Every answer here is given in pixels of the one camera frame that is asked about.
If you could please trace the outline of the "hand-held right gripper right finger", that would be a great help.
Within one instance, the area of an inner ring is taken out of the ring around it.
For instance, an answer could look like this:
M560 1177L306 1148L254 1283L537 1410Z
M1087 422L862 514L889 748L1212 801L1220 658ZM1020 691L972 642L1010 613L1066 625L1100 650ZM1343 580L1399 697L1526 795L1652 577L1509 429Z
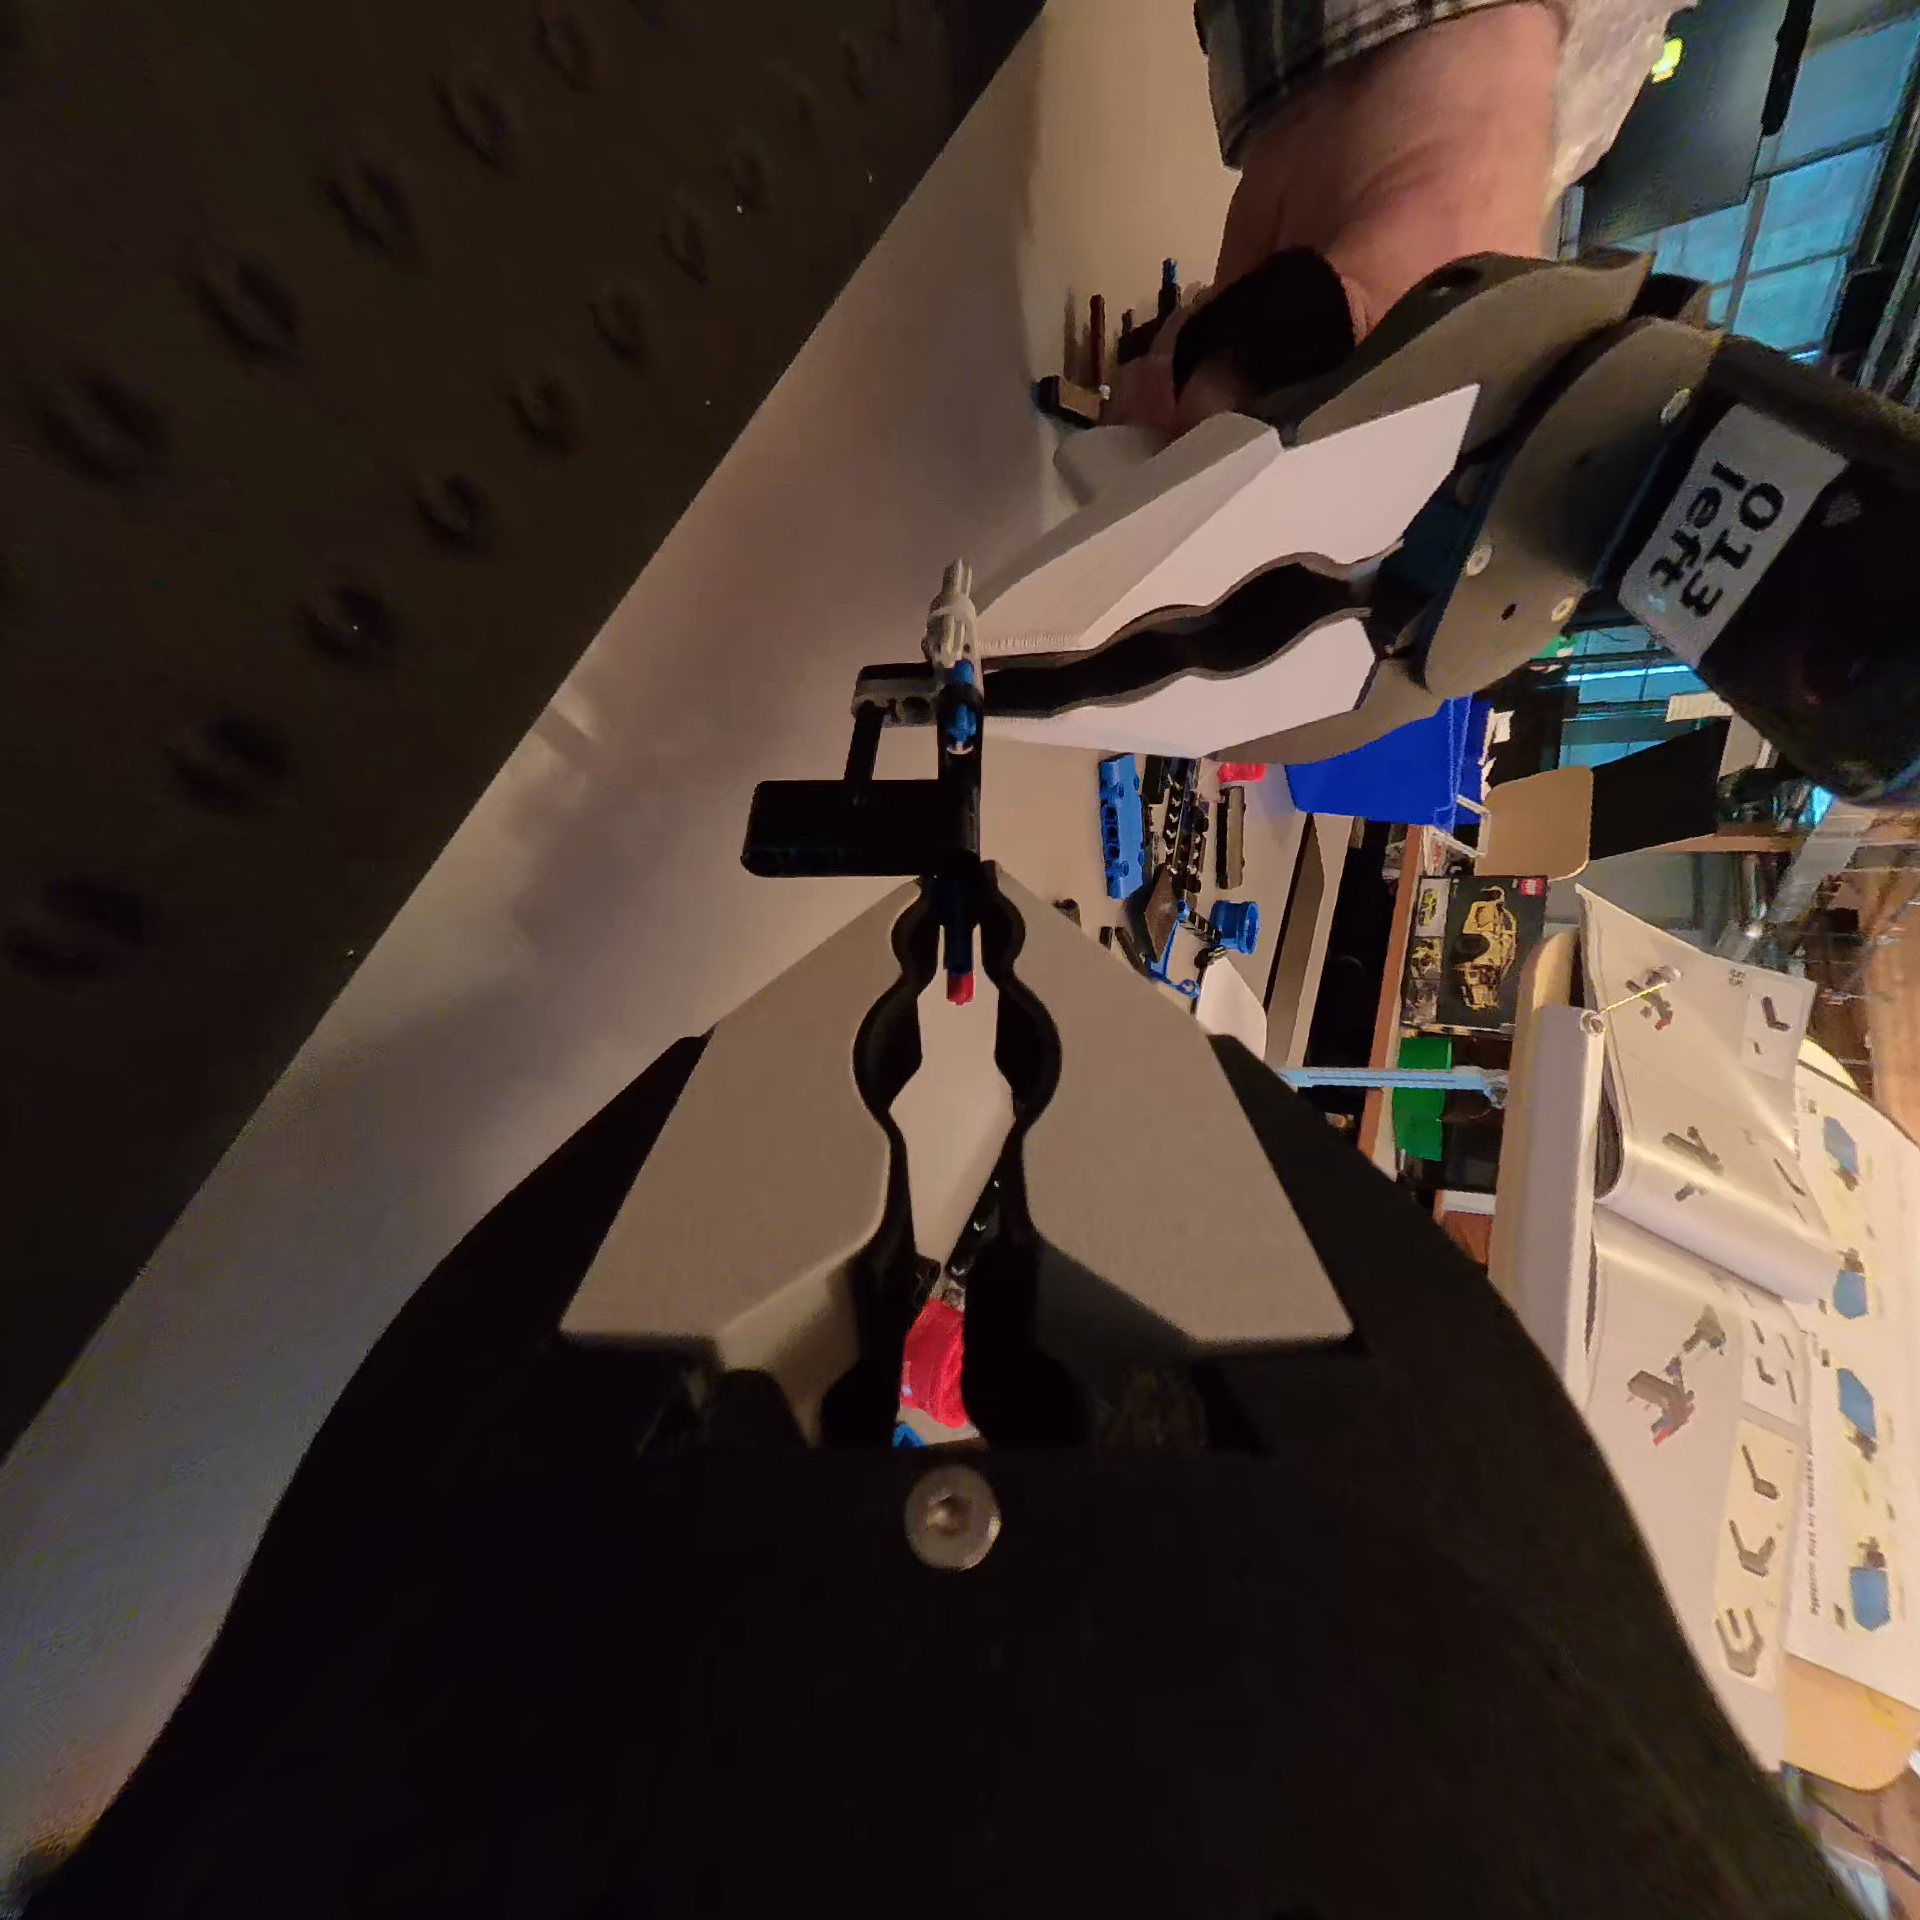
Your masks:
M972 1408L1090 1410L1135 1376L1353 1334L1212 1036L1052 902L983 872L1012 1100L972 1281Z

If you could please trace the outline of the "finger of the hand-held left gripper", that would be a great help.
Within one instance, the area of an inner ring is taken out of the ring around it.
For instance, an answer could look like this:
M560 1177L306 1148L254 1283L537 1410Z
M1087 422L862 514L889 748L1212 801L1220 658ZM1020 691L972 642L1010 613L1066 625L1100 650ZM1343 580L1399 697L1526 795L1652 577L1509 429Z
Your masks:
M1149 618L1212 611L1278 565L1377 561L1453 469L1477 396L1462 386L1301 446L1249 416L1178 440L1143 425L1061 437L1071 513L976 590L976 650L1081 656Z
M1145 630L1058 662L986 672L989 736L1102 754L1324 756L1422 716L1422 686L1358 616L1313 619L1257 662L1175 662Z

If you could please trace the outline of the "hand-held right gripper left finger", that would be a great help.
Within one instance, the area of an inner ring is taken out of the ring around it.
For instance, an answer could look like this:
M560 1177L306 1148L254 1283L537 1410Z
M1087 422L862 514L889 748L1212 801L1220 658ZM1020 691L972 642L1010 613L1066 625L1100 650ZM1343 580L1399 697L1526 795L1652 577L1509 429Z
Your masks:
M920 1068L927 906L895 886L706 1036L560 1318L577 1346L767 1376L809 1443L913 1254L894 1107Z

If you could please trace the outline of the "grey liftarm with pins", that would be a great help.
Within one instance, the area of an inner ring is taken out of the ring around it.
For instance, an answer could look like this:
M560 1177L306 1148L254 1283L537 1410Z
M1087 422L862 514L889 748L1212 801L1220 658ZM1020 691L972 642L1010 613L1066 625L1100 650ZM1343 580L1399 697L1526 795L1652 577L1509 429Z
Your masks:
M855 674L844 779L874 777L884 730L930 730L941 777L954 777L964 761L976 761L986 731L986 700L972 586L972 568L952 561L927 605L920 658L868 662Z

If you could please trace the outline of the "black blue toy brick assembly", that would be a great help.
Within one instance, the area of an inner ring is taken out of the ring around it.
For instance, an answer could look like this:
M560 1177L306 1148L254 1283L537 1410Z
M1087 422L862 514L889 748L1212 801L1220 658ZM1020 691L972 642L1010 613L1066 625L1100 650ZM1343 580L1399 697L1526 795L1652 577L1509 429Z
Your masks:
M766 779L753 786L740 864L782 877L913 877L938 910L946 998L976 995L976 934L986 892L981 857L981 748L985 707L972 683L943 686L930 705L935 773L877 779L889 712L853 707L848 761L837 779Z

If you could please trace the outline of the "person's left forearm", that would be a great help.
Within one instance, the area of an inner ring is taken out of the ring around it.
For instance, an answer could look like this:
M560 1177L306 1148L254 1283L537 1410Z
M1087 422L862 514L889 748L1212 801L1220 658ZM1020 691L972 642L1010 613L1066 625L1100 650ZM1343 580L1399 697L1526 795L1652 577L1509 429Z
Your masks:
M1220 160L1240 170L1257 134L1308 88L1405 38L1509 3L1193 3Z

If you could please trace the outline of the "grey desk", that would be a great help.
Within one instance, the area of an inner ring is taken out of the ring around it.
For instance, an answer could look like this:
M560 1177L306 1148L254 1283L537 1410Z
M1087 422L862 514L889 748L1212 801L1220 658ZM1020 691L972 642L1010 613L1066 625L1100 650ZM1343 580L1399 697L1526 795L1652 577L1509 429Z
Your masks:
M300 1457L452 1243L872 881L737 866L941 570L1066 493L1066 299L1214 267L1191 4L1046 4L5 1466L5 1876L87 1830Z

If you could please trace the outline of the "person's left hand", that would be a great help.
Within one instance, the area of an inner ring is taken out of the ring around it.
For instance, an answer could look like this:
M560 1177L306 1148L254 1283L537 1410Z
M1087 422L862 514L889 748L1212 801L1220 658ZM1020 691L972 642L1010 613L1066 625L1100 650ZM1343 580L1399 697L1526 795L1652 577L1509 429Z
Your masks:
M1553 20L1492 8L1312 83L1238 165L1208 283L1183 321L1268 258L1308 253L1364 341L1464 256L1541 244L1551 172Z

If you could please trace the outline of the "blue storage bin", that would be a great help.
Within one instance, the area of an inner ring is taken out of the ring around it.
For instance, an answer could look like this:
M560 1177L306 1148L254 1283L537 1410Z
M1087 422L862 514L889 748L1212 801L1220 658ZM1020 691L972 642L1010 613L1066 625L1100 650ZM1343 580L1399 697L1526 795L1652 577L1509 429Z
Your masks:
M1482 801L1490 716L1482 697L1452 700L1356 749L1288 761L1288 801L1305 814L1453 833Z

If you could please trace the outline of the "long black toy beam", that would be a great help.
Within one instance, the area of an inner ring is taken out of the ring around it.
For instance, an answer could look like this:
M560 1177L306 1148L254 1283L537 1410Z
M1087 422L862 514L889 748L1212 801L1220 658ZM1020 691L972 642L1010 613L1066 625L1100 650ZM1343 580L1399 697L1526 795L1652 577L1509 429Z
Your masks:
M943 1261L943 1277L941 1292L943 1297L954 1299L961 1302L966 1292L974 1283L974 1274L978 1270L981 1260L992 1249L996 1234L1000 1232L1000 1213L1004 1213L1004 1182L1000 1176L994 1172L985 1187L981 1188L972 1213L966 1216L964 1227L960 1230L946 1261Z

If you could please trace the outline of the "partly built toy chassis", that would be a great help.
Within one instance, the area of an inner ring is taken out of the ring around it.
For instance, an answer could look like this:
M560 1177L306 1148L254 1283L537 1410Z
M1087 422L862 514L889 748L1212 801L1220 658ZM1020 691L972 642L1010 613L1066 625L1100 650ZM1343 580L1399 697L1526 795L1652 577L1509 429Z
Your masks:
M1152 355L1182 304L1183 283L1175 256L1160 261L1157 302L1146 315L1126 307L1112 318L1106 298L1090 296L1084 312L1069 314L1063 369L1031 385L1032 412L1069 429L1109 425L1118 369Z

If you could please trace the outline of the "blue curved toy panel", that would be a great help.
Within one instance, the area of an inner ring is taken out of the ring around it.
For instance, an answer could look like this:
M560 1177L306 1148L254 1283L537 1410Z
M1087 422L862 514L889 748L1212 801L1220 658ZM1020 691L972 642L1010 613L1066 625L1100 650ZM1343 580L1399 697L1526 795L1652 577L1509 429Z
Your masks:
M1199 915L1191 901L1176 899L1170 910L1165 937L1145 962L1145 976L1165 993L1176 995L1194 1013L1204 976L1217 950L1220 945L1212 920Z

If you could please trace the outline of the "large red toy wheel hub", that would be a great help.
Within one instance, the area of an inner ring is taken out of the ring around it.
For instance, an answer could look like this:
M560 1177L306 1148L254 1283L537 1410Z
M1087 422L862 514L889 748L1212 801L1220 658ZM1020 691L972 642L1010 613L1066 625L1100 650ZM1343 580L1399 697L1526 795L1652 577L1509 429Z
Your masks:
M966 1428L964 1363L964 1310L950 1299L926 1301L902 1339L901 1410L941 1434Z

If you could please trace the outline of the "dark toy set box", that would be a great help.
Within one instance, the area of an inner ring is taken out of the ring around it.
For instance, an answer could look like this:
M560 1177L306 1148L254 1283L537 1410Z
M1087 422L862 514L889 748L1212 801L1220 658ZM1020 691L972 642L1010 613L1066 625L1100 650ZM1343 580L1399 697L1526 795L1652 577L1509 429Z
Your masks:
M1537 875L1422 877L1400 990L1405 1028L1448 1036L1511 1030L1520 974L1545 934L1550 882Z

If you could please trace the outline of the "black monitor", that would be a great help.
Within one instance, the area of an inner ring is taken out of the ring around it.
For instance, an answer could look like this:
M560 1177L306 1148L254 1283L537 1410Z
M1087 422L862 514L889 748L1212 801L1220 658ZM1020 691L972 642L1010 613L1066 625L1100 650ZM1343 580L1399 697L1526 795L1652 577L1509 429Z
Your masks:
M1664 49L1614 147L1584 176L1576 244L1626 241L1744 202L1760 147L1785 129L1814 3L1697 3Z

